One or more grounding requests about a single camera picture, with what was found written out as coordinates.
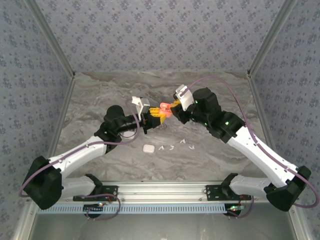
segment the gray marble tabletop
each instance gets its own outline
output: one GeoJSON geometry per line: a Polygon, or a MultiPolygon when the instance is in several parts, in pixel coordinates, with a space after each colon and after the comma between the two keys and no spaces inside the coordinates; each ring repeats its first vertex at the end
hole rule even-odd
{"type": "MultiPolygon", "coordinates": [[[[120,105],[130,111],[125,100],[131,96],[148,98],[151,105],[173,102],[173,93],[181,85],[196,79],[218,75],[235,90],[257,136],[264,140],[257,109],[244,72],[158,71],[158,72],[86,72],[75,75],[75,86],[55,154],[83,143],[97,131],[108,107],[120,105]]],[[[207,79],[192,91],[208,87],[222,109],[241,116],[229,90],[216,79],[207,79]]],[[[201,125],[181,124],[174,116],[164,124],[141,134],[128,145],[117,146],[74,171],[71,177],[94,174],[100,180],[223,180],[229,173],[248,177],[265,175],[234,148],[215,139],[201,125]],[[144,153],[144,144],[155,145],[155,152],[144,153]]]]}

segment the orange object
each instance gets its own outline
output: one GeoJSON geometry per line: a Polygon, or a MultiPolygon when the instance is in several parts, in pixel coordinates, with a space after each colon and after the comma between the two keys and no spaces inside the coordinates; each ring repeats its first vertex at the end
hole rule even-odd
{"type": "Polygon", "coordinates": [[[159,114],[165,114],[167,118],[170,118],[172,116],[170,106],[171,106],[170,103],[166,103],[166,102],[160,103],[159,114]]]}

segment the patterned wallpaper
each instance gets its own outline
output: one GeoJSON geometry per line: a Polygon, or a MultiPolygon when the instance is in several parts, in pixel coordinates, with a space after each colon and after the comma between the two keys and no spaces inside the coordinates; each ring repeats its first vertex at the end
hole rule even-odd
{"type": "Polygon", "coordinates": [[[69,78],[23,0],[0,1],[0,239],[13,235],[33,159],[45,155],[69,78]]]}
{"type": "MultiPolygon", "coordinates": [[[[298,1],[254,77],[277,151],[320,191],[320,3],[298,1]]],[[[310,189],[300,200],[314,202],[310,189]]],[[[320,239],[320,207],[306,210],[320,239]]]]}
{"type": "Polygon", "coordinates": [[[283,0],[37,0],[72,68],[247,70],[283,0]]]}

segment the yellow object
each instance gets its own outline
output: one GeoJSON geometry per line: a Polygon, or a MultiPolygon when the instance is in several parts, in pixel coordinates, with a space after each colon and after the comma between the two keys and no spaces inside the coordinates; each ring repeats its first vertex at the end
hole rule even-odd
{"type": "Polygon", "coordinates": [[[164,113],[159,113],[159,110],[160,110],[159,107],[150,107],[149,108],[151,116],[153,116],[155,118],[160,118],[160,123],[163,124],[167,116],[164,113]]]}
{"type": "Polygon", "coordinates": [[[181,104],[180,100],[176,100],[170,105],[170,108],[174,108],[175,106],[177,106],[179,104],[181,104]]]}

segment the black mounting bracket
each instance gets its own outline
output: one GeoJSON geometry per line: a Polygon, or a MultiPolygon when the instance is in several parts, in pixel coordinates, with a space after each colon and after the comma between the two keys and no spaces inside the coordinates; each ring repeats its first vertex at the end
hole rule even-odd
{"type": "Polygon", "coordinates": [[[249,195],[237,195],[234,192],[226,194],[221,185],[205,186],[206,199],[208,201],[240,201],[246,199],[251,200],[249,195]]]}
{"type": "MultiPolygon", "coordinates": [[[[99,194],[112,194],[118,196],[118,186],[115,185],[103,185],[102,182],[93,176],[92,174],[86,174],[88,178],[90,178],[95,184],[95,188],[90,193],[90,195],[99,195],[99,194]]],[[[74,196],[74,202],[115,202],[117,199],[113,196],[98,196],[98,197],[81,197],[74,196]]]]}

